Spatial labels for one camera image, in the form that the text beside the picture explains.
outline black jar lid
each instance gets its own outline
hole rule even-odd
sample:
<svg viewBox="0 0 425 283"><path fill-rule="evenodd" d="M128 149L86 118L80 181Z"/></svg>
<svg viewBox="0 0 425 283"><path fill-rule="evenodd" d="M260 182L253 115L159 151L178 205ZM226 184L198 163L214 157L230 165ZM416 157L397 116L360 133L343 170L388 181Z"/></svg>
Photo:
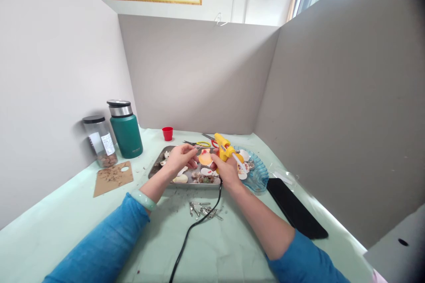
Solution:
<svg viewBox="0 0 425 283"><path fill-rule="evenodd" d="M104 122L105 117L102 115L94 115L94 116L88 116L83 118L84 124L96 124L99 122Z"/></svg>

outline hole in board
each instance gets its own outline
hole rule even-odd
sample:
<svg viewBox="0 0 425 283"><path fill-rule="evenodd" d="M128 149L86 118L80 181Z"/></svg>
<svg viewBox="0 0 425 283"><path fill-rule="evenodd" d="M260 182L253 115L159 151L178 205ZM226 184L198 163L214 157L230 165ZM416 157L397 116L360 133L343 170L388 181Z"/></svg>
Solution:
<svg viewBox="0 0 425 283"><path fill-rule="evenodd" d="M400 242L401 245L409 246L409 244L406 241L404 241L403 239L399 239L398 241Z"/></svg>

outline red-handled scissors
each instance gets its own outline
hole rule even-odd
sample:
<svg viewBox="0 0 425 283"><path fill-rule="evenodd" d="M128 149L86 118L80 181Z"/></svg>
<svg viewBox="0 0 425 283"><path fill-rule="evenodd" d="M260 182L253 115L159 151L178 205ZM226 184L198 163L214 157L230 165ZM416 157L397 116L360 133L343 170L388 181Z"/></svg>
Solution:
<svg viewBox="0 0 425 283"><path fill-rule="evenodd" d="M216 142L216 139L214 137L208 136L207 134L202 134L202 136L207 137L208 139L211 139L211 144L214 148L218 148L218 144Z"/></svg>

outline hand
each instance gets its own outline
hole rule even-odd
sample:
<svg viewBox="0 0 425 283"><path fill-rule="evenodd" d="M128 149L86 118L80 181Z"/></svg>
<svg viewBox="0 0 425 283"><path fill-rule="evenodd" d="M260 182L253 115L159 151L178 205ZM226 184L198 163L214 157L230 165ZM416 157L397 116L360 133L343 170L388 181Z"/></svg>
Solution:
<svg viewBox="0 0 425 283"><path fill-rule="evenodd" d="M238 163L233 157L230 157L226 162L224 162L220 159L220 157L213 153L211 154L211 158L213 160L211 169L219 169L220 177L223 180L223 185L227 190L243 185L238 176Z"/></svg>
<svg viewBox="0 0 425 283"><path fill-rule="evenodd" d="M176 146L171 150L164 168L170 169L175 173L182 170L184 166L187 166L189 169L196 169L198 167L196 163L199 162L196 155L197 152L198 149L189 144Z"/></svg>

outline green bracelet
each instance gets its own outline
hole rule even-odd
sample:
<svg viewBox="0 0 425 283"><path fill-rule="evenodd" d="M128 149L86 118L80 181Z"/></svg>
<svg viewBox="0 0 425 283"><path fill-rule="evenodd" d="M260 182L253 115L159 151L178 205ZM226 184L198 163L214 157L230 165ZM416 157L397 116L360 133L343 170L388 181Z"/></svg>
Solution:
<svg viewBox="0 0 425 283"><path fill-rule="evenodd" d="M140 203L150 212L155 210L156 203L154 203L154 201L151 198L148 198L148 196L145 195L143 192L141 192L139 189L133 190L131 192L131 196L133 197L134 200L136 200L138 203Z"/></svg>

